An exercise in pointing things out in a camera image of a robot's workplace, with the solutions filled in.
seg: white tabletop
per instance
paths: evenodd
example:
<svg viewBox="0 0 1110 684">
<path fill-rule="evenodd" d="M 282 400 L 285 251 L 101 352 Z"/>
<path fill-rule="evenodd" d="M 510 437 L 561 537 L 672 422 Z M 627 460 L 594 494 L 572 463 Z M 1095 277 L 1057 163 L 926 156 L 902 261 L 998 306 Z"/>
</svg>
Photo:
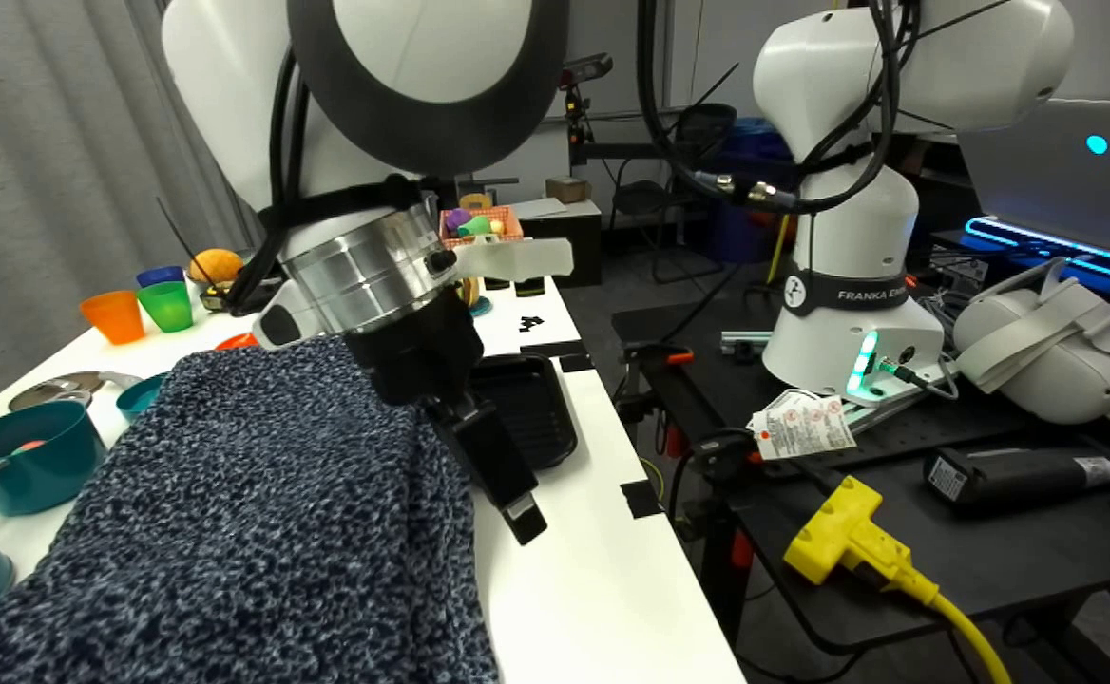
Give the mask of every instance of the white tabletop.
<svg viewBox="0 0 1110 684">
<path fill-rule="evenodd" d="M 576 327 L 551 282 L 543 295 L 511 295 L 510 290 L 487 295 L 492 306 L 473 318 L 487 352 L 576 343 Z M 543 322 L 520 333 L 520 316 L 538 316 Z M 250 318 L 214 316 L 193 330 L 151 333 L 132 347 L 106 347 L 86 330 L 0 390 L 0 414 L 12 396 L 37 379 L 81 367 L 151 377 L 245 327 Z M 480 598 L 506 679 L 744 679 L 668 519 L 634 519 L 627 510 L 620 485 L 642 477 L 642 467 L 600 377 L 557 371 L 557 384 L 576 447 L 566 463 L 538 475 L 534 500 L 547 532 L 515 547 L 496 510 L 473 499 Z M 126 430 L 111 389 L 94 396 L 89 422 L 106 446 Z M 68 506 L 37 515 L 0 515 L 0 552 L 13 562 L 17 579 L 34 569 L 63 515 Z"/>
</svg>

